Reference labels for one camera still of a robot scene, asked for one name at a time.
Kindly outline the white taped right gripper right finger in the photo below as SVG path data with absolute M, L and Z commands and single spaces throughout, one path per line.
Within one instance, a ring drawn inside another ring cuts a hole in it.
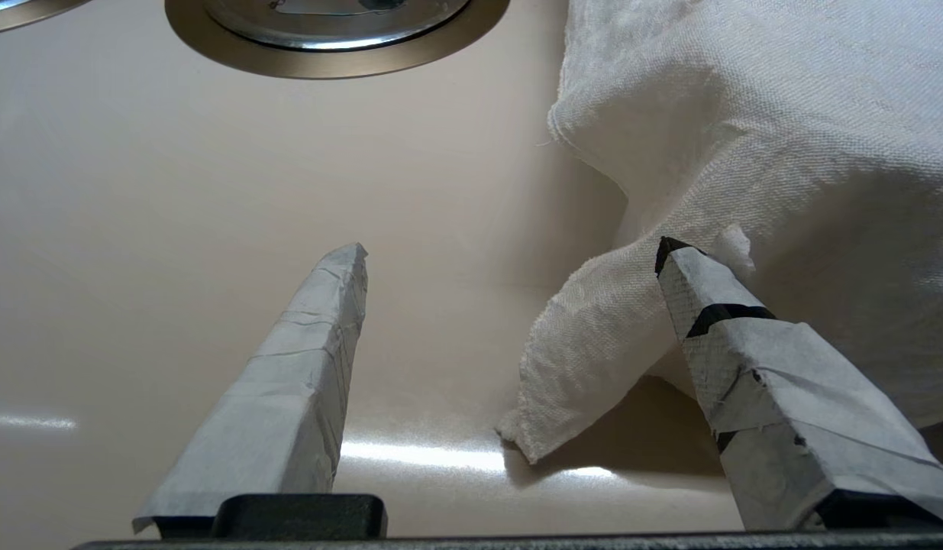
M 943 464 L 837 348 L 684 241 L 654 271 L 745 529 L 943 528 Z

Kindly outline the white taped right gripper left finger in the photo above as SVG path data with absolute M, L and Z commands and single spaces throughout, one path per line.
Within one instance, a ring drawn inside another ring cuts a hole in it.
M 366 316 L 366 256 L 347 244 L 313 267 L 140 508 L 134 532 L 161 518 L 214 516 L 245 494 L 331 490 Z

